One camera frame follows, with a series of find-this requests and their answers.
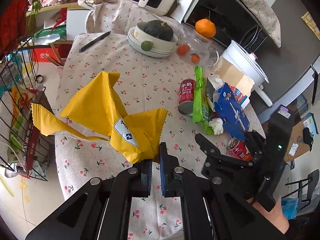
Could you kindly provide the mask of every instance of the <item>human hand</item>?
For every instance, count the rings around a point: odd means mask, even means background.
[[[278,199],[276,205],[270,212],[266,211],[259,202],[254,202],[252,206],[268,219],[271,224],[278,228],[281,233],[284,234],[289,229],[289,222],[282,213],[281,198]]]

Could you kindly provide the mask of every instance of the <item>red can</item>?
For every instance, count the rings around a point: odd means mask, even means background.
[[[227,151],[229,154],[233,155],[236,159],[243,161],[250,161],[252,159],[251,154],[248,152],[242,141],[233,137],[227,144]]]
[[[178,110],[183,115],[192,116],[195,88],[193,79],[185,79],[180,84]]]

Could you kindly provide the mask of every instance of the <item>microwave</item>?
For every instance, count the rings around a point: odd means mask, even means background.
[[[260,22],[240,0],[193,0],[182,21],[195,27],[205,18],[215,24],[213,39],[224,47],[234,40],[252,53],[267,38]]]

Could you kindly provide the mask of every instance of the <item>black pen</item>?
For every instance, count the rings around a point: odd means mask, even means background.
[[[95,38],[93,41],[90,41],[88,44],[84,45],[79,52],[84,52],[86,49],[90,48],[93,44],[97,43],[98,41],[104,39],[105,37],[109,36],[111,32],[103,33],[98,38]]]

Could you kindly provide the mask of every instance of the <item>dark green pumpkin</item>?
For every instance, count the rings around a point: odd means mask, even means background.
[[[153,37],[164,41],[171,41],[173,38],[172,28],[166,22],[159,20],[153,20],[146,23],[143,31]]]

